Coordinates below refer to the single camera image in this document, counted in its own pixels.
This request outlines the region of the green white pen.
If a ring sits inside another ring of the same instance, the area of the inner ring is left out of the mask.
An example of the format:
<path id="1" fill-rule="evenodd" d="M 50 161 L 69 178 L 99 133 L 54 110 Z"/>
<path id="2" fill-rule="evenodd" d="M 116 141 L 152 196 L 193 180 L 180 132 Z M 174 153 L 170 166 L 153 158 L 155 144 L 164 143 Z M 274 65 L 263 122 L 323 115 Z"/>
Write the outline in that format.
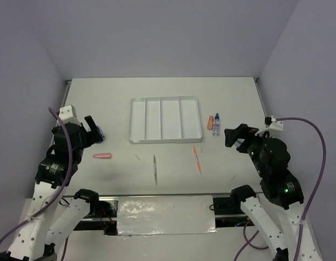
<path id="1" fill-rule="evenodd" d="M 157 160 L 155 155 L 153 156 L 153 171 L 154 171 L 154 181 L 155 185 L 158 185 L 158 175 L 157 175 Z"/>

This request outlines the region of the orange pen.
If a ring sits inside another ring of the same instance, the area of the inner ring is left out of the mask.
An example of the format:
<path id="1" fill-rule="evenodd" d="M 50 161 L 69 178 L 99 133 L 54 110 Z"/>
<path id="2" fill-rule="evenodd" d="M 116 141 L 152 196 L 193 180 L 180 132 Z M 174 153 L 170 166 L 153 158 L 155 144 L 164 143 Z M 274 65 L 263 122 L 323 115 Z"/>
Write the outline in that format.
<path id="1" fill-rule="evenodd" d="M 199 161 L 199 158 L 198 158 L 197 149 L 196 149 L 195 146 L 193 146 L 192 149 L 193 149 L 194 156 L 195 156 L 195 159 L 196 159 L 196 165 L 197 165 L 198 172 L 199 172 L 199 174 L 202 174 L 202 169 L 201 169 L 201 164 L 200 164 L 200 161 Z"/>

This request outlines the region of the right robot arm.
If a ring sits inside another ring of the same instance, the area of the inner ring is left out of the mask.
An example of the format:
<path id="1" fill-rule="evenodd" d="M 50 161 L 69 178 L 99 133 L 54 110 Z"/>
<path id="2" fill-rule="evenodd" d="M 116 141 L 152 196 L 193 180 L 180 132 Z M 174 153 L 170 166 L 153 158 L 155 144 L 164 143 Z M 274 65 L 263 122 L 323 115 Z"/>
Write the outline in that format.
<path id="1" fill-rule="evenodd" d="M 263 129 L 242 123 L 224 131 L 226 147 L 237 145 L 238 152 L 249 155 L 259 174 L 262 192 L 280 224 L 276 225 L 249 185 L 232 190 L 231 208 L 250 218 L 273 260 L 322 260 L 306 219 L 312 198 L 304 199 L 298 179 L 288 169 L 291 156 L 287 146 L 274 137 L 282 131 L 283 119 L 273 117 L 265 119 Z"/>

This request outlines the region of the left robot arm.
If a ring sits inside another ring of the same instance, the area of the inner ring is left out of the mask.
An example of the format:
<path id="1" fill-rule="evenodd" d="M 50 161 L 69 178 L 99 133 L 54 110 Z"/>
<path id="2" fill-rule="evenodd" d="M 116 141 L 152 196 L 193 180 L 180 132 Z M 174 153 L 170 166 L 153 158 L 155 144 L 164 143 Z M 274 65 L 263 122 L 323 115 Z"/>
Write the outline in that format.
<path id="1" fill-rule="evenodd" d="M 83 151 L 103 140 L 91 116 L 82 123 L 67 122 L 57 117 L 60 126 L 52 130 L 54 143 L 39 164 L 34 195 L 26 218 L 7 235 L 17 233 L 8 250 L 0 252 L 0 260 L 56 260 L 68 237 L 86 216 L 96 216 L 101 209 L 98 193 L 80 189 L 62 215 L 54 219 L 71 177 L 78 170 Z"/>

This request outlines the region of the orange eraser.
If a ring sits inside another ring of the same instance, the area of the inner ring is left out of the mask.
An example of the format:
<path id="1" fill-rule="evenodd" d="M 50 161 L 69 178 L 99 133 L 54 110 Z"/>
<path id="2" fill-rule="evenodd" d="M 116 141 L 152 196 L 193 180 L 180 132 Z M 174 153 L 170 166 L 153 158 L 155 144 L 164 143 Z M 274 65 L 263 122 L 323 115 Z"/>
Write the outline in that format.
<path id="1" fill-rule="evenodd" d="M 214 125 L 214 117 L 210 116 L 209 120 L 208 120 L 208 125 L 207 125 L 207 129 L 208 130 L 212 130 L 213 129 L 213 125 Z"/>

